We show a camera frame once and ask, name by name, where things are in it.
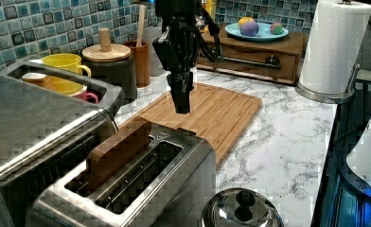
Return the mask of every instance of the wooden tray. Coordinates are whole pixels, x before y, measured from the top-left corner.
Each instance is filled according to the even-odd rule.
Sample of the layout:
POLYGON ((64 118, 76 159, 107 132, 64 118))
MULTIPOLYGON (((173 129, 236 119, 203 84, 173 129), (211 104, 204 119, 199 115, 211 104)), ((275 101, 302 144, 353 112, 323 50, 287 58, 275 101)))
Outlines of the wooden tray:
POLYGON ((216 151, 217 167, 226 158, 239 137, 260 109, 261 100, 254 96, 196 83, 190 95, 191 113, 174 111, 170 92, 160 96, 121 126, 140 116, 172 129, 194 131, 216 151))

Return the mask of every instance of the purple fruit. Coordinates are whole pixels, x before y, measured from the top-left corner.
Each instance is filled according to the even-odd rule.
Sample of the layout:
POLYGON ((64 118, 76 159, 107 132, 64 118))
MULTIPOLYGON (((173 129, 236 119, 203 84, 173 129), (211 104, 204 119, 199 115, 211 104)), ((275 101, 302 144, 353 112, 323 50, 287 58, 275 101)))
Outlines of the purple fruit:
POLYGON ((247 21, 239 28, 241 35, 255 37, 259 32, 259 25, 257 22, 247 21))

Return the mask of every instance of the mug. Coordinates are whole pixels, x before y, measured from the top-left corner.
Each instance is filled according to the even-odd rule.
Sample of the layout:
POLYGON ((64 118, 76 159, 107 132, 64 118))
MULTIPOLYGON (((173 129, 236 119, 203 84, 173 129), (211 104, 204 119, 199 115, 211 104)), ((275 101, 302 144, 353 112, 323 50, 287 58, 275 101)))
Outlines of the mug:
POLYGON ((99 98, 97 97, 97 95, 95 95, 94 93, 87 92, 87 87, 85 86, 82 87, 82 91, 77 92, 71 96, 87 101, 87 102, 90 102, 90 99, 93 99, 94 100, 93 103, 95 104, 99 103, 99 98))
MULTIPOLYGON (((63 70, 71 71, 76 74, 82 75, 82 69, 86 71, 88 77, 91 77, 91 70, 81 65, 81 57, 75 54, 54 54, 42 58, 45 65, 61 68, 63 70)), ((53 77, 55 91, 64 95, 74 94, 80 91, 83 87, 82 84, 76 82, 53 77)))

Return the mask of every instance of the wooden drawer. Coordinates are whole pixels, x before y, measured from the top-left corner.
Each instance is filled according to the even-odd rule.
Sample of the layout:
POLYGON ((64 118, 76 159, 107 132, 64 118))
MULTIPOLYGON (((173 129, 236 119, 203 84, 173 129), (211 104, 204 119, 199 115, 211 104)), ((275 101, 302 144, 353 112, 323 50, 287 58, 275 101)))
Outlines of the wooden drawer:
POLYGON ((295 66, 297 64, 296 56, 254 49, 245 49, 237 46, 222 45, 221 48, 223 50, 224 57, 236 60, 254 61, 264 64, 265 61, 270 57, 278 58, 280 68, 255 65, 248 62, 211 62, 204 57, 199 58, 198 64, 211 66, 214 68, 244 72, 248 74, 257 74, 264 77, 270 77, 272 79, 293 80, 294 70, 296 69, 295 66))
MULTIPOLYGON (((225 25, 221 25, 221 48, 223 62, 211 62, 199 57, 197 67, 205 70, 226 73, 253 79, 264 79, 273 82, 294 85, 304 47, 302 33, 289 33, 288 36, 270 43, 245 42, 226 34, 225 25), (268 59, 278 60, 278 66, 268 65, 268 59)), ((211 36, 204 34, 206 43, 213 47, 211 36)))

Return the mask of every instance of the plate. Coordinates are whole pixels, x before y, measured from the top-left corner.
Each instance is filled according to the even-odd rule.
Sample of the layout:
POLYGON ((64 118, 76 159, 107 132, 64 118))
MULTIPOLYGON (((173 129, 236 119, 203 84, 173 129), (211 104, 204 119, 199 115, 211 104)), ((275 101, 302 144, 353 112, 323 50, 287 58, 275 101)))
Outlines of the plate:
POLYGON ((282 27, 283 32, 281 34, 273 35, 271 33, 272 24, 258 23, 258 25, 259 25, 259 32, 255 37, 241 35, 239 31, 239 23, 230 24, 226 26, 225 30, 230 35, 236 36, 243 40, 250 40, 250 41, 271 41, 271 40, 280 39, 282 37, 287 36, 287 34, 289 34, 289 31, 286 28, 282 27))

